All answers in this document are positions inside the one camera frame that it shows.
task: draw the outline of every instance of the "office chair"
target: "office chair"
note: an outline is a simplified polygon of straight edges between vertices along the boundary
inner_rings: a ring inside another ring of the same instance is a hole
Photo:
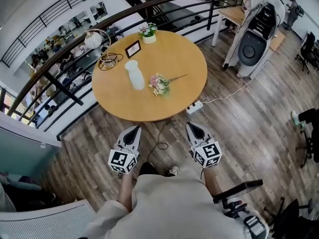
[[[296,147],[296,150],[299,150],[299,149],[306,150],[304,163],[300,166],[300,168],[303,168],[306,165],[307,160],[312,159],[312,157],[314,158],[315,163],[319,163],[319,145],[318,145],[319,134],[318,134],[317,128],[313,129],[311,137],[307,137],[305,130],[303,130],[301,133],[304,133],[306,146]]]
[[[293,200],[286,209],[282,212],[285,198],[281,198],[281,205],[277,215],[270,213],[267,208],[264,211],[268,212],[273,220],[269,223],[269,226],[273,225],[270,232],[273,232],[272,237],[275,239],[281,239],[286,236],[286,239],[302,239],[302,238],[315,238],[318,236],[318,230],[308,230],[308,228],[316,228],[319,221],[310,221],[303,217],[299,217],[300,209],[308,209],[308,213],[311,213],[313,209],[313,201],[309,200],[309,203],[304,206],[299,206],[297,199]]]
[[[303,71],[305,70],[305,67],[306,67],[308,74],[309,74],[309,68],[307,66],[307,63],[312,62],[315,59],[315,56],[312,53],[312,48],[315,44],[315,40],[316,40],[315,35],[312,32],[310,32],[307,36],[305,45],[301,47],[300,49],[302,57],[299,54],[297,54],[297,56],[295,57],[295,59],[298,59],[303,63]]]

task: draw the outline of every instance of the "wooden handrail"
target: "wooden handrail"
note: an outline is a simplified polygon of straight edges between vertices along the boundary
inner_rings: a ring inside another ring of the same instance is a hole
[[[105,19],[104,21],[96,24],[93,26],[94,29],[106,29],[108,26],[112,25],[113,23],[130,16],[134,13],[139,12],[142,9],[146,9],[148,7],[153,7],[158,4],[162,4],[165,2],[170,2],[173,0],[150,0],[147,2],[144,2],[142,4],[133,6],[131,8],[128,8],[124,11],[121,11],[115,15],[110,16],[109,18]],[[18,105],[21,103],[23,98],[27,95],[27,93],[31,90],[31,88],[41,79],[41,77],[44,76],[46,72],[50,70],[50,68],[61,58],[63,58],[67,52],[81,44],[85,39],[86,33],[82,34],[80,37],[76,38],[72,42],[68,43],[66,46],[64,46],[61,50],[59,50],[57,53],[55,53],[51,58],[49,58],[45,64],[40,68],[38,72],[34,74],[34,76],[26,83],[26,85],[23,87],[23,89],[20,91],[20,93],[17,95],[16,99],[14,100],[13,104],[11,105],[7,115],[11,116]]]

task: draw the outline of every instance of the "white shirt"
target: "white shirt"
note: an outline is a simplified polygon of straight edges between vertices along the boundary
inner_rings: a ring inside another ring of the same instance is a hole
[[[131,213],[107,201],[88,225],[89,239],[251,239],[244,225],[225,216],[193,171],[174,177],[141,175]]]

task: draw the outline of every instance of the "chair back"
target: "chair back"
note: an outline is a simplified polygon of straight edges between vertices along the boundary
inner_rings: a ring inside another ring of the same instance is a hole
[[[284,211],[275,218],[273,238],[281,239],[297,224],[299,202],[293,200]]]
[[[305,53],[310,53],[314,44],[315,44],[315,40],[316,40],[316,37],[315,35],[310,32],[308,35],[307,35],[307,40],[306,40],[306,43],[305,43],[305,46],[304,46],[304,50],[305,50]]]

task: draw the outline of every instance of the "white flower pot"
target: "white flower pot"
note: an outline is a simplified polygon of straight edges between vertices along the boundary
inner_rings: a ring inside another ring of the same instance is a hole
[[[155,34],[150,36],[150,37],[145,37],[143,36],[143,43],[145,44],[150,44],[150,43],[153,43],[153,42],[156,42],[156,36]]]
[[[142,90],[145,86],[143,74],[141,73],[138,62],[136,60],[129,60],[125,64],[125,68],[129,73],[130,81],[135,90]]]

